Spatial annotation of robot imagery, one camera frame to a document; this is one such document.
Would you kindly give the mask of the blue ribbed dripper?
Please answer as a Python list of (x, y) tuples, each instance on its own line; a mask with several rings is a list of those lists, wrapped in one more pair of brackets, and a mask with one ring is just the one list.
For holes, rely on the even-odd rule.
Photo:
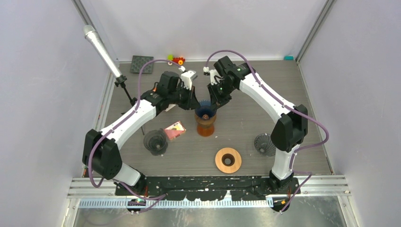
[(199, 104), (200, 107), (195, 109), (195, 116), (206, 120), (206, 118), (203, 117), (204, 115), (207, 115), (208, 119), (211, 119), (216, 115), (217, 111), (211, 107), (210, 100), (201, 100), (199, 101)]

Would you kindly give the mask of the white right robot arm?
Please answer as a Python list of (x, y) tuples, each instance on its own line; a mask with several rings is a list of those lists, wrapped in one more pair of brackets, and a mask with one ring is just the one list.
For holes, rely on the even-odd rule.
[(210, 77), (208, 91), (211, 106), (219, 109), (231, 100), (231, 93), (239, 90), (251, 97), (273, 120), (275, 126), (270, 138), (276, 147), (275, 161), (270, 172), (270, 189), (282, 194), (289, 187), (293, 175), (292, 157), (308, 133), (308, 110), (304, 105), (295, 106), (268, 86), (245, 62), (234, 64), (228, 56), (214, 63), (214, 68), (203, 67)]

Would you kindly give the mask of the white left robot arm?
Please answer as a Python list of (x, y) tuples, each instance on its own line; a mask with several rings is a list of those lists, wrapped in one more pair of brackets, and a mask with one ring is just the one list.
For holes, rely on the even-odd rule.
[(145, 123), (154, 119), (170, 105), (184, 110), (200, 106), (193, 80), (197, 74), (187, 70), (181, 75), (171, 71), (162, 73), (159, 82), (144, 92), (136, 104), (118, 120), (100, 131), (90, 130), (85, 137), (82, 162), (89, 171), (95, 171), (107, 180), (117, 180), (127, 185), (134, 196), (141, 195), (145, 183), (142, 173), (123, 163), (120, 149)]

